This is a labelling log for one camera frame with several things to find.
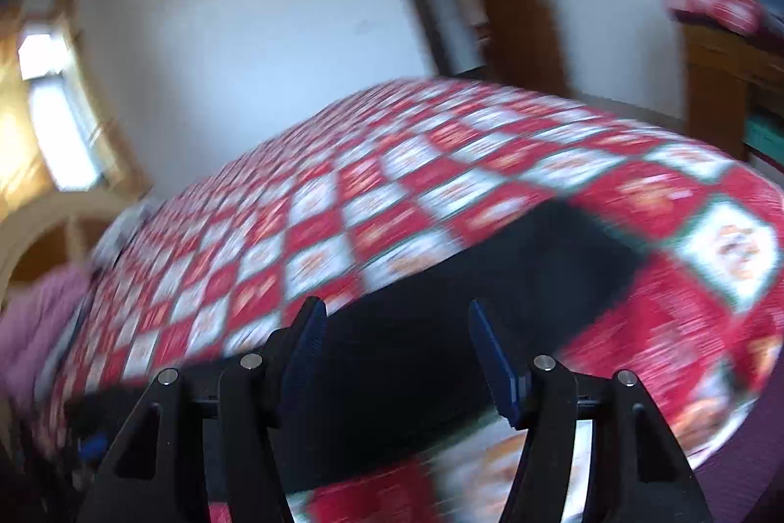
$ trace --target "black cloth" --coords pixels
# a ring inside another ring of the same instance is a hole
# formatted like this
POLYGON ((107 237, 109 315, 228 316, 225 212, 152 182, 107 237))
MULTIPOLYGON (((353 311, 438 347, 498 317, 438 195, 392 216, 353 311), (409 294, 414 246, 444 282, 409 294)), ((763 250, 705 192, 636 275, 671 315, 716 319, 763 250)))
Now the black cloth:
MULTIPOLYGON (((332 315, 297 413, 270 431, 286 493, 396 463, 491 406, 468 334, 472 299, 491 302, 532 356, 557 353, 626 295, 643 260, 632 243, 551 199, 332 315)), ((112 392, 67 406, 77 435, 117 432, 132 394, 114 391, 118 411, 112 392)))

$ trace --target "pink blanket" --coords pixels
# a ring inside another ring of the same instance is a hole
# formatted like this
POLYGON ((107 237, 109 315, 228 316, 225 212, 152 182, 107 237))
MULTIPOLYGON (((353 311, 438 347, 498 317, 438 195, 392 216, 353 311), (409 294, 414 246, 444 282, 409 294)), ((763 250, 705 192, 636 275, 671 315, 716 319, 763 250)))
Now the pink blanket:
POLYGON ((22 414, 32 409, 35 377, 89 284, 85 267, 58 267, 14 298, 0 316, 0 392, 22 414))

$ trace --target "window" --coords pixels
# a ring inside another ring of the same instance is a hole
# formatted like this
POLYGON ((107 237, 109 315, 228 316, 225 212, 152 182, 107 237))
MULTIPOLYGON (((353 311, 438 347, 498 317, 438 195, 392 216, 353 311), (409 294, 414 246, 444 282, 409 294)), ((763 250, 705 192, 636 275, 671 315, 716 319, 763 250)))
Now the window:
POLYGON ((29 28, 19 48, 19 64, 30 87, 30 119, 41 153, 60 191, 87 190, 101 179, 89 135, 74 114, 62 74, 69 53, 62 35, 29 28))

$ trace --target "checkered bedspread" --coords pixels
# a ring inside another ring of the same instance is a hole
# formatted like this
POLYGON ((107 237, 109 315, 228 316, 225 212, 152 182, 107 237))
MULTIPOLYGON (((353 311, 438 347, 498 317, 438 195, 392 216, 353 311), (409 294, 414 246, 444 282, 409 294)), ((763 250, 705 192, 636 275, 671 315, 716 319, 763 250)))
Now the checkered bedspread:
POLYGON ((630 298, 559 355, 634 369, 704 450, 779 352, 782 192, 672 132, 444 79, 336 102, 167 202, 99 282, 38 438, 63 443, 68 398, 252 349, 304 296, 334 313, 554 194, 652 249, 630 298))

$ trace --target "drawer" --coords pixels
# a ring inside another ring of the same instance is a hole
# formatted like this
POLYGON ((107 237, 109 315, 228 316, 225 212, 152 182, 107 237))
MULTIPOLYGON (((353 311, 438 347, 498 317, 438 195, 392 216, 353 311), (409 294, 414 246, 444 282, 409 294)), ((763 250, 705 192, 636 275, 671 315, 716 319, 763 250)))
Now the drawer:
POLYGON ((685 25, 686 51, 692 65, 712 67, 729 74, 742 71, 746 45, 739 36, 699 25, 685 25))
POLYGON ((751 82, 784 91, 784 57, 749 48, 745 67, 751 82))

